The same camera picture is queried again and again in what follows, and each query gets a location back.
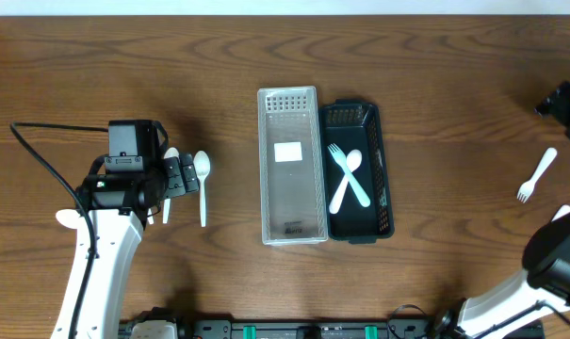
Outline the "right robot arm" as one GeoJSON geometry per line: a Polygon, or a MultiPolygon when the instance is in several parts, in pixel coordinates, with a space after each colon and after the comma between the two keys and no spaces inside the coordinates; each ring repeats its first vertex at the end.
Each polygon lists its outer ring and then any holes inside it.
{"type": "MultiPolygon", "coordinates": [[[[570,139],[570,82],[561,82],[537,106],[540,116],[552,116],[570,139]]],[[[527,202],[535,185],[556,158],[548,148],[531,177],[517,191],[527,202]]],[[[570,208],[560,208],[529,240],[522,267],[488,292],[460,301],[433,321],[429,338],[505,338],[554,314],[570,327],[570,208]]]]}

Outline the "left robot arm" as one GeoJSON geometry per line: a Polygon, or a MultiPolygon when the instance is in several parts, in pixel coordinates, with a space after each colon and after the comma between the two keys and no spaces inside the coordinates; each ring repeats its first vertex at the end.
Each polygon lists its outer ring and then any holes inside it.
{"type": "Polygon", "coordinates": [[[55,338],[115,338],[130,266],[156,212],[167,218],[175,197],[199,191],[193,157],[167,151],[103,154],[74,192],[76,207],[57,220],[76,231],[72,271],[55,338]]]}

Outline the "white plastic fork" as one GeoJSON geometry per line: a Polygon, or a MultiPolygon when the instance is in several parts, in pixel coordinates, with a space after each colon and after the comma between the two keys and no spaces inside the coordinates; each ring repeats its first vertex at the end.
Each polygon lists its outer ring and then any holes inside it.
{"type": "Polygon", "coordinates": [[[344,172],[345,177],[348,179],[351,188],[358,199],[359,203],[363,207],[370,206],[370,198],[366,194],[365,190],[356,180],[354,175],[352,174],[350,168],[347,166],[347,157],[345,156],[344,152],[334,143],[328,146],[328,151],[331,154],[334,162],[342,169],[344,172]]]}
{"type": "Polygon", "coordinates": [[[557,154],[558,151],[555,148],[550,147],[546,149],[531,177],[526,182],[524,182],[517,191],[516,198],[520,202],[525,203],[530,198],[534,191],[536,183],[555,160],[557,154]]]}
{"type": "Polygon", "coordinates": [[[565,216],[565,215],[567,215],[567,214],[569,214],[569,213],[570,213],[570,205],[564,204],[564,205],[562,205],[562,206],[559,208],[559,210],[555,213],[555,215],[553,216],[553,218],[552,218],[551,221],[555,221],[555,220],[557,220],[557,219],[559,219],[559,218],[561,218],[561,217],[563,217],[563,216],[565,216]]]}

